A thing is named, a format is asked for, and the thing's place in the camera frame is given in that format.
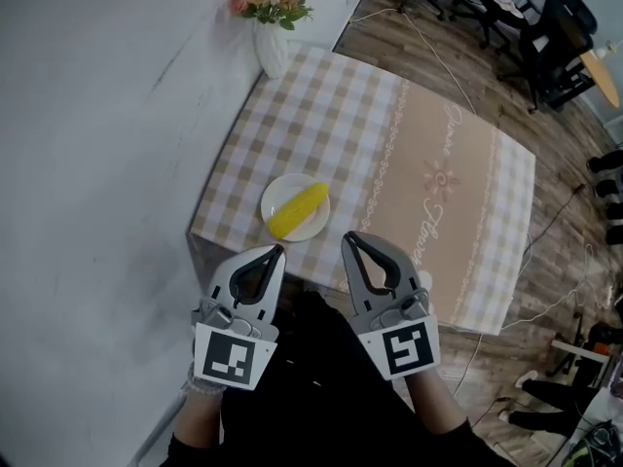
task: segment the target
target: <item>white plate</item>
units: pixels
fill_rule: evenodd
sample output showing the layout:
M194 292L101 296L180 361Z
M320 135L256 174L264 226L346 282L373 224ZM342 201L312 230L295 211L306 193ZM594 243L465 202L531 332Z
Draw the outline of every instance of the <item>white plate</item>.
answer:
M317 182L318 180L315 178L302 173L288 173L273 180L271 185L264 191L262 201L260 202L264 223L268 223L283 204ZM309 240L327 224L329 211L329 196L327 195L316 210L301 225L285 236L283 240L288 240L289 242Z

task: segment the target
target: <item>flower vase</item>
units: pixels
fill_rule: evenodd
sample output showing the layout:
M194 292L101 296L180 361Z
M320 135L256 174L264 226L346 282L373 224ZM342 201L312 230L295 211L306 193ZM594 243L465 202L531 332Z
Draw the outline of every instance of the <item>flower vase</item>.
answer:
M255 27L255 51L262 68L272 80L281 78L290 67L286 33L278 23L257 22Z

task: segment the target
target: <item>yellow corn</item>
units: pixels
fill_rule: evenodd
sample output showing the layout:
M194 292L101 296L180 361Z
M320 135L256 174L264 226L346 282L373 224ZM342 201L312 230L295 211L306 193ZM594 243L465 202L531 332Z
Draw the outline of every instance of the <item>yellow corn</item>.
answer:
M284 238L310 216L324 200L327 185L316 182L287 201L267 223L274 238Z

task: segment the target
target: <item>pink flower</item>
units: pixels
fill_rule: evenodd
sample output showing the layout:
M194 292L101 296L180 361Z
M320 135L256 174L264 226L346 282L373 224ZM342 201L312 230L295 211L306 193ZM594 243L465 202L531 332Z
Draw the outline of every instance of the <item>pink flower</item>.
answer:
M460 185L460 180L450 170L450 162L444 159L443 165L440 166L437 161L434 164L424 161L424 165L429 171L424 174L424 189L433 194L441 191L441 199L444 202L448 202L450 194L454 192L452 187Z
M232 14L242 14L246 11L248 3L246 0L228 0L227 6Z

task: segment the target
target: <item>white wall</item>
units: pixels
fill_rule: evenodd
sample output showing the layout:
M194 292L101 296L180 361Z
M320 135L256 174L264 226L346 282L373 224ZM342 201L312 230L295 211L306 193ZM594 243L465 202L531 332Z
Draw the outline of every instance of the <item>white wall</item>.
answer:
M259 72L224 0L0 0L0 451L126 465L191 360L184 233ZM331 47L357 0L297 35Z

